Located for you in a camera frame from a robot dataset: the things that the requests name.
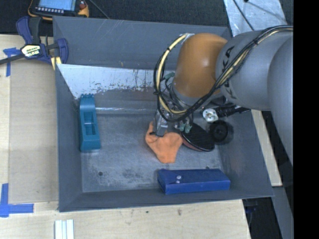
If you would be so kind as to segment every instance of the bin floor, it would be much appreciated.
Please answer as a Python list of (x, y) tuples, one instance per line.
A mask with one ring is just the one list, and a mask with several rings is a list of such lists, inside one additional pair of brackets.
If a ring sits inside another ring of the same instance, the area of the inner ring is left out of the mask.
[(159, 162), (145, 142), (150, 114), (97, 114), (101, 149), (81, 153), (83, 192), (157, 188), (156, 171), (221, 167), (218, 147), (199, 152), (182, 145), (173, 164)]

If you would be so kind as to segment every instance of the blue rectangular block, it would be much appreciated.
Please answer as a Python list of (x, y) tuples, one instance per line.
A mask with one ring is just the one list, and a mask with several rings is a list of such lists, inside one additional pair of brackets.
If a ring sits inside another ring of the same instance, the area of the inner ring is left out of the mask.
[(158, 171), (158, 182), (166, 195), (230, 188), (230, 180), (219, 169), (161, 169)]
[(80, 150), (101, 148), (93, 95), (81, 95), (80, 99)]

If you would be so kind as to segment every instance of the orange cloth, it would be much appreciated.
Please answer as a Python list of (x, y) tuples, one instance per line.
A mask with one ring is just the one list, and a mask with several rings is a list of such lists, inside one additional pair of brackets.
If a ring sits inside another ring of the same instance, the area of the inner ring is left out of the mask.
[(153, 132), (153, 122), (150, 122), (145, 141), (156, 157), (162, 163), (174, 163), (177, 151), (183, 143), (182, 137), (175, 132), (166, 132), (163, 137), (150, 134), (151, 132)]

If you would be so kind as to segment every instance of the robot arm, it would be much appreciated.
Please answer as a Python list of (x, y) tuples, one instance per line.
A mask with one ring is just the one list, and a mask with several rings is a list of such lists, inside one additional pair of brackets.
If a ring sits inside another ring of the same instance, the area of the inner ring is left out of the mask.
[[(233, 105), (233, 113), (271, 111), (292, 161), (292, 35), (293, 27), (276, 26), (243, 33), (228, 42), (209, 33), (187, 40), (188, 35), (180, 36), (155, 69), (155, 134), (190, 131), (196, 110), (210, 108), (223, 99)], [(167, 77), (165, 60), (182, 40), (175, 75)]]

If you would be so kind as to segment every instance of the clamp handle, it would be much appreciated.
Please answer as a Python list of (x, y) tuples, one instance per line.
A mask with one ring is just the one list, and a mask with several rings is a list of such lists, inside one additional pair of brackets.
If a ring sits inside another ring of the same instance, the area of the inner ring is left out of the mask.
[(29, 16), (24, 16), (16, 22), (16, 29), (26, 44), (41, 43), (39, 37), (39, 25), (41, 21), (41, 17), (30, 18)]

